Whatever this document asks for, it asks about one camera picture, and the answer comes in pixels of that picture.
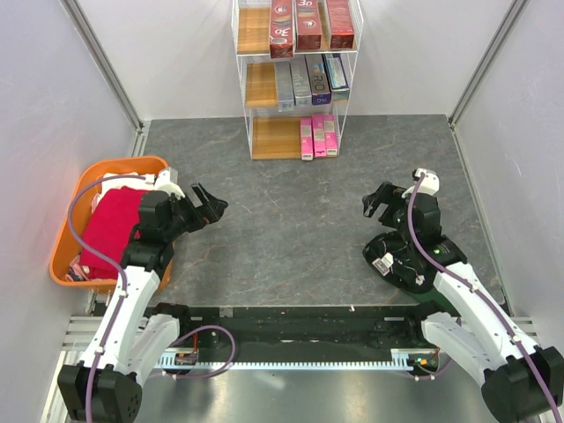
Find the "pink toothpaste box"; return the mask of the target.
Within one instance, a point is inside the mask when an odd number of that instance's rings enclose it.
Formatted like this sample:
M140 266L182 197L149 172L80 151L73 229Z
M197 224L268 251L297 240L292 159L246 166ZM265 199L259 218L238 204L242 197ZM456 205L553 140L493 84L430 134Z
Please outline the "pink toothpaste box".
M314 156L326 157L327 147L325 142L325 131L324 131L324 115L314 114L312 119L312 132L313 132L313 144L314 144Z
M334 115L326 114L323 116L323 131L326 155L328 157L338 156L338 131Z
M310 117L300 119L301 159L311 161L314 158L314 140Z

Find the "purple toothpaste box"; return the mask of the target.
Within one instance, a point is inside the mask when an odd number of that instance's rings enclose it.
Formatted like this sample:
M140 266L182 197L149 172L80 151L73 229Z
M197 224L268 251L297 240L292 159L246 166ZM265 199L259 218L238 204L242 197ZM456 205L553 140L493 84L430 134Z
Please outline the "purple toothpaste box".
M321 106L331 103L329 80L325 71L323 57L320 54L307 55L306 64L312 94L312 105Z
M349 101L350 86L340 54L323 54L325 71L333 101Z

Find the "silver Protefix toothpaste box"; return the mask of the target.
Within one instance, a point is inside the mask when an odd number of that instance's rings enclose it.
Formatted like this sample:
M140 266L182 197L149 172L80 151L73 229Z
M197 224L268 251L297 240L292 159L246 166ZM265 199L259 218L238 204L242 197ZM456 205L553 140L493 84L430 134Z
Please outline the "silver Protefix toothpaste box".
M296 58L290 62L293 81L293 95L297 107L309 106L312 93L308 77L308 69L303 58Z

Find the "silver plain toothpaste box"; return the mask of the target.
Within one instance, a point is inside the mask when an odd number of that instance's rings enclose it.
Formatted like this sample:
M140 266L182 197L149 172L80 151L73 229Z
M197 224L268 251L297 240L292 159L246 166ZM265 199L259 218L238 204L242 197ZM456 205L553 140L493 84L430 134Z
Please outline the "silver plain toothpaste box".
M289 62L277 62L275 65L278 111L286 112L294 108L293 80Z

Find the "large red toothpaste box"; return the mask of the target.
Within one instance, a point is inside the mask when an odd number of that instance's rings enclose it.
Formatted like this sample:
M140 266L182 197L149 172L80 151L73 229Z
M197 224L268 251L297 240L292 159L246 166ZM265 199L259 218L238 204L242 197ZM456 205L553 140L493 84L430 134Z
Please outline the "large red toothpaste box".
M326 0L325 10L329 21L330 49L352 49L355 28L347 0Z

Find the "red 3D toothpaste box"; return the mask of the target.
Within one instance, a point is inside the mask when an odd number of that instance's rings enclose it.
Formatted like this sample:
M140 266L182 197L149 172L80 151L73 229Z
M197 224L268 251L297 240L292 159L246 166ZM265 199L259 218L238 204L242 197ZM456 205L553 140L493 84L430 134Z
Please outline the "red 3D toothpaste box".
M318 50L321 48L323 29L318 2L297 0L295 19L298 50Z
M293 0L271 0L269 25L269 49L271 59L293 57L293 24Z

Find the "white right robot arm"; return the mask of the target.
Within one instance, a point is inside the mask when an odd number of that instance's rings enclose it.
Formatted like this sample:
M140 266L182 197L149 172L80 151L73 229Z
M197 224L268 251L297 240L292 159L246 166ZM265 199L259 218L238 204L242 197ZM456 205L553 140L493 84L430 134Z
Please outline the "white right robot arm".
M442 232L438 178L422 173L408 189L390 182L362 199L363 214L387 232L363 249L386 282L421 302L404 324L405 340L445 352L479 386L499 422L544 412L563 420L563 356L543 348L494 300L461 249Z

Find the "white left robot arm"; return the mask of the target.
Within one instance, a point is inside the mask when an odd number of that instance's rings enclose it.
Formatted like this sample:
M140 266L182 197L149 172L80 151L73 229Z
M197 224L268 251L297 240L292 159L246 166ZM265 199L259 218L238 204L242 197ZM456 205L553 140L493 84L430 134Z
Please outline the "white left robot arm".
M72 419L134 421L145 382L164 351L192 339L192 323L179 316L153 315L144 330L138 328L172 261L175 241L218 222L228 207L201 184L191 188L197 204L174 182L159 182L145 192L121 260L101 256L118 272L114 293L78 363L62 366L57 378Z

